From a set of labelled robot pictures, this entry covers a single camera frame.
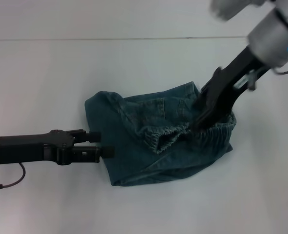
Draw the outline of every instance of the metal cylinder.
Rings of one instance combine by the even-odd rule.
[[[249,48],[271,68],[288,62],[288,26],[272,10],[248,35]]]

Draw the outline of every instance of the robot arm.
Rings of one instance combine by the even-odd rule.
[[[262,5],[264,1],[213,0],[211,9],[221,19],[229,20],[251,3]],[[207,129],[227,116],[237,98],[246,89],[254,90],[264,73],[288,62],[288,0],[274,4],[275,8],[248,35],[249,45],[226,68],[218,68],[202,88],[194,104],[202,111],[192,123],[194,131]]]
[[[41,135],[0,136],[0,164],[52,161],[58,165],[73,162],[99,162],[99,158],[114,156],[110,146],[75,146],[77,143],[98,143],[100,133],[52,130]]]

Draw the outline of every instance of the teal denim fabric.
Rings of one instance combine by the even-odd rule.
[[[112,185],[186,178],[232,150],[233,113],[206,132],[190,132],[189,124],[199,114],[192,107],[198,94],[190,82],[128,98],[99,92],[85,102],[90,130],[101,132],[102,145],[115,147],[115,157],[104,159]]]

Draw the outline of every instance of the folded jeans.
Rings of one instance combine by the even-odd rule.
[[[101,132],[102,145],[115,147],[115,157],[104,159],[112,185],[186,178],[232,150],[233,113],[206,132],[190,132],[191,121],[200,114],[192,107],[198,95],[190,82],[128,98],[99,92],[85,102],[90,130]]]

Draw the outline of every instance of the white table surface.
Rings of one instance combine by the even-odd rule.
[[[269,12],[249,6],[227,24],[209,0],[0,0],[0,39],[246,36]]]
[[[0,136],[88,129],[84,101],[194,81],[244,39],[0,41]],[[25,163],[0,190],[0,234],[288,234],[288,76],[268,72],[234,106],[234,150],[188,179],[112,187],[103,163]],[[21,176],[0,165],[0,183]]]

